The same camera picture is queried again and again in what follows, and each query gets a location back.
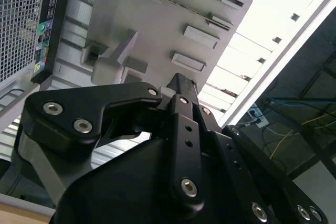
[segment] wire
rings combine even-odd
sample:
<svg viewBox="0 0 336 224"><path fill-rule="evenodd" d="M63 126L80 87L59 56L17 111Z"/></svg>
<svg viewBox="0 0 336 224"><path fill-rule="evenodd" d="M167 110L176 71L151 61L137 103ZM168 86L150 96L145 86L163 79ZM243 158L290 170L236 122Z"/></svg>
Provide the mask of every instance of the wire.
<svg viewBox="0 0 336 224"><path fill-rule="evenodd" d="M278 132L276 132L276 131L270 129L268 126L269 126L269 125L267 125L265 128L268 129L270 132L273 132L274 134L276 134L276 135L278 135L278 136L286 136L286 134L280 134L280 133L278 133Z"/></svg>
<svg viewBox="0 0 336 224"><path fill-rule="evenodd" d="M336 120L334 120L334 121L332 121L332 122L330 122L330 123L327 123L326 125L321 125L320 127L316 127L315 129L317 130L317 129L321 129L321 128L325 128L325 127L328 127L328 126L330 126L330 125L332 125L332 124L334 124L334 123L336 123Z"/></svg>
<svg viewBox="0 0 336 224"><path fill-rule="evenodd" d="M254 118L253 120L251 121L248 121L248 122L241 122L241 123L237 123L237 124L248 124L248 123L254 123L257 119Z"/></svg>
<svg viewBox="0 0 336 224"><path fill-rule="evenodd" d="M11 196L11 195L13 194L13 192L15 191L15 189L16 189L17 185L19 184L21 178L22 178L21 175L19 175L19 179L17 180L17 182L16 182L16 184L15 184L15 186L14 186L12 192L10 193L10 196Z"/></svg>
<svg viewBox="0 0 336 224"><path fill-rule="evenodd" d="M283 161L281 161L280 159L275 158L275 157L273 158L273 160L274 160L274 161L278 161L278 162L284 167L283 172L284 172L284 173L287 173L287 166L284 164Z"/></svg>
<svg viewBox="0 0 336 224"><path fill-rule="evenodd" d="M5 193L5 195L8 195L9 191L15 186L15 184L17 183L17 181L20 179L20 175L18 175L14 181L14 183L12 184L12 186L8 189L8 191Z"/></svg>
<svg viewBox="0 0 336 224"><path fill-rule="evenodd" d="M282 105L286 105L286 106L292 106L292 107L301 107L301 106L309 106L311 104L336 104L336 102L329 102L329 101L316 101L316 102L308 102L308 103L303 103L303 102L292 102L292 103L288 103L288 102L281 102L277 99L274 99L274 98L271 98L271 97L268 97L268 99L274 101L274 102L277 102L277 103L280 103Z"/></svg>
<svg viewBox="0 0 336 224"><path fill-rule="evenodd" d="M307 124L307 123L316 121L316 120L318 120L318 119L321 119L321 118L324 118L324 117L328 116L329 114L334 114L334 113L336 113L336 111L333 111L333 112L328 113L328 114L325 114L325 115L321 115L321 116L319 116L319 117L317 117L317 118L310 119L310 120L308 120L308 121L303 122L301 125L305 125L305 124ZM274 153L277 151L277 149L279 148L279 146L283 143L283 141L284 141L284 140L285 140L285 139L286 139L292 132L293 132L293 130L290 130L290 131L286 134L286 136L284 136L284 137L280 140L280 142L278 143L277 147L274 149L274 151L272 152L271 156L269 157L270 159L272 159L272 157L274 156Z"/></svg>
<svg viewBox="0 0 336 224"><path fill-rule="evenodd" d="M305 103L302 103L302 104L305 105L305 106L311 107L311 108L313 108L313 109L316 109L316 110L318 110L318 111L320 111L320 112L322 112L322 113L328 114L328 115L330 115L330 116L332 116L332 117L334 117L334 118L336 118L336 115L333 115L333 114L331 114L331 113L329 113L329 112L327 112L327 111L321 110L321 109L319 109L319 108L317 108L317 107L315 107L315 106L312 106L312 105L310 105L310 104L305 104Z"/></svg>
<svg viewBox="0 0 336 224"><path fill-rule="evenodd" d="M265 133L265 130L267 129L267 127L268 127L268 126L271 126L272 124L275 124L275 122L274 122L274 123L270 123L270 124L267 125L265 128L263 128L263 130L261 131L261 139L262 139L262 141L263 141L263 143L264 143L264 146L263 146L262 151L264 152L264 148L266 147L266 149L267 149L269 155L271 155L271 151L270 151L270 149L268 148L268 144L266 144L266 140L265 140L264 133Z"/></svg>

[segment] metal mesh panel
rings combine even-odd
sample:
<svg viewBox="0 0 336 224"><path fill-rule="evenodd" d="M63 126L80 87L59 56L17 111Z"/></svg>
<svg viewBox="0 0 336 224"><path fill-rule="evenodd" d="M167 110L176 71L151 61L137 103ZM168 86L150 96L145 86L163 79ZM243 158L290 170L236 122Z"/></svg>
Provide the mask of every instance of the metal mesh panel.
<svg viewBox="0 0 336 224"><path fill-rule="evenodd" d="M34 61L41 0L0 0L0 83Z"/></svg>

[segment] gray plastic part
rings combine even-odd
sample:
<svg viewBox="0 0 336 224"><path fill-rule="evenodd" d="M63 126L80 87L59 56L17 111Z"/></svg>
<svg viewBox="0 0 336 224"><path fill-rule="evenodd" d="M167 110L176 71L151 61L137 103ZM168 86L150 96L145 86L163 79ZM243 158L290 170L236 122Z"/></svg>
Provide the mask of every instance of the gray plastic part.
<svg viewBox="0 0 336 224"><path fill-rule="evenodd" d="M118 84L121 82L124 66L122 65L130 55L138 32L130 31L116 49L108 48L94 64L91 82L95 85Z"/></svg>

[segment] black metal bracket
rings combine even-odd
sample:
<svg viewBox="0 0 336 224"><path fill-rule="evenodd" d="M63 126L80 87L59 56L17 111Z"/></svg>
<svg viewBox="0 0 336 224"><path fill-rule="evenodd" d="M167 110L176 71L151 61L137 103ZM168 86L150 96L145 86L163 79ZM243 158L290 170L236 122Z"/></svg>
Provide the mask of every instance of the black metal bracket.
<svg viewBox="0 0 336 224"><path fill-rule="evenodd" d="M274 164L260 150L252 153L242 148L242 143L256 146L246 137L241 139L238 129L222 132L210 110L198 105L192 85L178 75L169 84L176 91L171 99L147 83L31 95L16 140L18 153L32 164L45 186L49 183L48 188L55 189L50 187L50 174L60 182L57 188L70 184L61 194L52 192L59 200L52 223L139 219L143 223L306 223L295 205L298 202L307 211L314 206L323 218L320 222L310 214L311 223L327 223L321 209L279 170L272 170ZM85 164L99 143L141 131L151 132L151 139L87 171ZM76 167L81 171L73 176ZM265 189L261 185L266 182L282 190ZM270 202L275 215L268 208Z"/></svg>

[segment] electrical outlet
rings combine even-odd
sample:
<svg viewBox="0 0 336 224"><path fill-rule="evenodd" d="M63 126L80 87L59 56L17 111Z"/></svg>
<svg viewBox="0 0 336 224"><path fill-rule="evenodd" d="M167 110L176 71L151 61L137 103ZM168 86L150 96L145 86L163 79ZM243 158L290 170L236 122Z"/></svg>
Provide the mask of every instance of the electrical outlet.
<svg viewBox="0 0 336 224"><path fill-rule="evenodd" d="M251 108L247 111L252 119L259 118L260 123L256 123L259 128L265 127L269 124L266 117L263 116L262 111L258 108L258 106L254 103Z"/></svg>

